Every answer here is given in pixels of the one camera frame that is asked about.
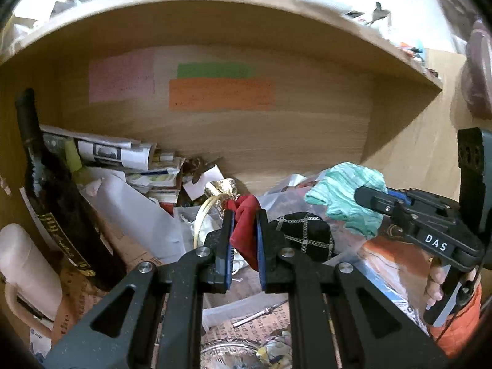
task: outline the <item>green sticky note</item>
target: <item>green sticky note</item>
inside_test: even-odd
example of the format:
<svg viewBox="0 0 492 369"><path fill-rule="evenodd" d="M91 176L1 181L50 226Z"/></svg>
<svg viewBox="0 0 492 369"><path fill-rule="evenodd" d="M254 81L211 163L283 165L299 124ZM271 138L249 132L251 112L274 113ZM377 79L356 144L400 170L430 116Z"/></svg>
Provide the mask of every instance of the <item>green sticky note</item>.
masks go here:
<svg viewBox="0 0 492 369"><path fill-rule="evenodd" d="M189 62L178 65L178 79L191 77L245 79L252 76L253 69L239 62Z"/></svg>
<svg viewBox="0 0 492 369"><path fill-rule="evenodd" d="M77 172L80 168L82 168L82 162L80 161L80 156L77 151L77 146L75 145L75 141L70 138L65 141L65 154L66 154L66 163L70 172Z"/></svg>

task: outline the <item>orange sleeve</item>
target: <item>orange sleeve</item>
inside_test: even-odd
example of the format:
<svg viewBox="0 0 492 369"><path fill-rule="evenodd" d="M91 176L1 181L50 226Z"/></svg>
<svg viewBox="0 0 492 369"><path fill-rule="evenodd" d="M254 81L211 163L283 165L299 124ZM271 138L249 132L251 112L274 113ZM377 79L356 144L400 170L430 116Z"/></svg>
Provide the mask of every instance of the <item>orange sleeve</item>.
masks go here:
<svg viewBox="0 0 492 369"><path fill-rule="evenodd" d="M447 356L450 358L455 356L466 345L468 340L473 336L475 329L478 326L480 319L480 299L482 297L482 285L479 284L473 299L468 305L463 308L456 318L453 320L451 326L446 330L446 333L439 340L439 347L443 349ZM434 340L441 335L446 327L446 323L443 327L431 327L429 326L429 332Z"/></svg>

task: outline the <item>pink sticky note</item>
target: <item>pink sticky note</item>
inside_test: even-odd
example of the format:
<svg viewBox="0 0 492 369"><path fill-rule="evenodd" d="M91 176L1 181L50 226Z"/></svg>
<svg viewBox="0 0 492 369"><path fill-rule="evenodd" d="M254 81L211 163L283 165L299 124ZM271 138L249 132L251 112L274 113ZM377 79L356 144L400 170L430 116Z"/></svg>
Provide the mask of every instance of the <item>pink sticky note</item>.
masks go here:
<svg viewBox="0 0 492 369"><path fill-rule="evenodd" d="M89 102L121 101L154 94L154 49L141 49L89 63Z"/></svg>

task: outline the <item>bottle label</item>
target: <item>bottle label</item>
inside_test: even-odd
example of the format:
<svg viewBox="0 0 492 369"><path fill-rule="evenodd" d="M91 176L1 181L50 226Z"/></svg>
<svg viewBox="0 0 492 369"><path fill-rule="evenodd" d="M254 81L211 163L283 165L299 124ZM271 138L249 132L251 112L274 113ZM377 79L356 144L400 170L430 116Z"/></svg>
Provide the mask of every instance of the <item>bottle label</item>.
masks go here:
<svg viewBox="0 0 492 369"><path fill-rule="evenodd" d="M78 268L78 270L84 276L95 276L95 272L90 268L87 261L79 254L77 249L73 246L71 241L66 236L57 220L52 213L46 213L44 215L38 215L39 220L43 224L46 231L55 240L61 250L68 257L68 260Z"/></svg>

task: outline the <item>bottle handle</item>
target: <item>bottle handle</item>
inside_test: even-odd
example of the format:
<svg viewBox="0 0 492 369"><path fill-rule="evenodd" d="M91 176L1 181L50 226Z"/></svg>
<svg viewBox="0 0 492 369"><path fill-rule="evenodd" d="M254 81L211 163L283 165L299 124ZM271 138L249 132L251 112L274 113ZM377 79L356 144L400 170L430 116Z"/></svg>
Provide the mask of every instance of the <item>bottle handle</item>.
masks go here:
<svg viewBox="0 0 492 369"><path fill-rule="evenodd" d="M36 330L39 334L51 338L51 330L36 320L27 309L17 302L17 287L9 282L5 283L5 299L12 313L26 325Z"/></svg>

